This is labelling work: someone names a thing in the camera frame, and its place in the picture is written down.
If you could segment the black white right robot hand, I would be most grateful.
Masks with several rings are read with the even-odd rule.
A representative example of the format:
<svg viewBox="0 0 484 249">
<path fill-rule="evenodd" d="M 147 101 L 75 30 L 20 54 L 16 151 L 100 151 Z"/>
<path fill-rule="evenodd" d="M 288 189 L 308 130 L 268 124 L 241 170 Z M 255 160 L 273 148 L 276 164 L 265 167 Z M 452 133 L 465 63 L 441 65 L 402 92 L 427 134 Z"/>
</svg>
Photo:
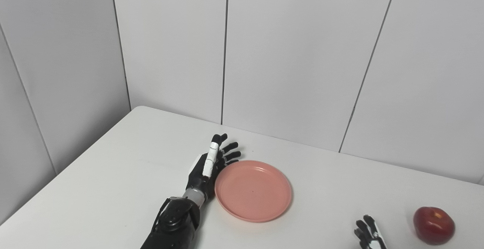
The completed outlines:
<svg viewBox="0 0 484 249">
<path fill-rule="evenodd" d="M 358 237 L 362 249 L 387 249 L 382 233 L 376 221 L 370 215 L 356 221 L 354 234 Z"/>
</svg>

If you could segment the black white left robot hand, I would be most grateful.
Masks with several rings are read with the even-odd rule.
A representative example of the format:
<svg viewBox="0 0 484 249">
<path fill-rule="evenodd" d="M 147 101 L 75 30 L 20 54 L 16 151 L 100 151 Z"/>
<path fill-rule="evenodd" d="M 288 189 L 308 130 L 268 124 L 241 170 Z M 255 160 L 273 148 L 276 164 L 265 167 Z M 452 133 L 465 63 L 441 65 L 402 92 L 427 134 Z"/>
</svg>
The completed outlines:
<svg viewBox="0 0 484 249">
<path fill-rule="evenodd" d="M 239 147 L 238 142 L 232 142 L 225 147 L 221 147 L 227 138 L 227 134 L 213 135 L 208 152 L 199 156 L 188 175 L 183 197 L 189 198 L 198 206 L 202 206 L 214 197 L 215 182 L 218 175 L 228 165 L 239 161 L 238 158 L 242 155 L 237 149 Z"/>
</svg>

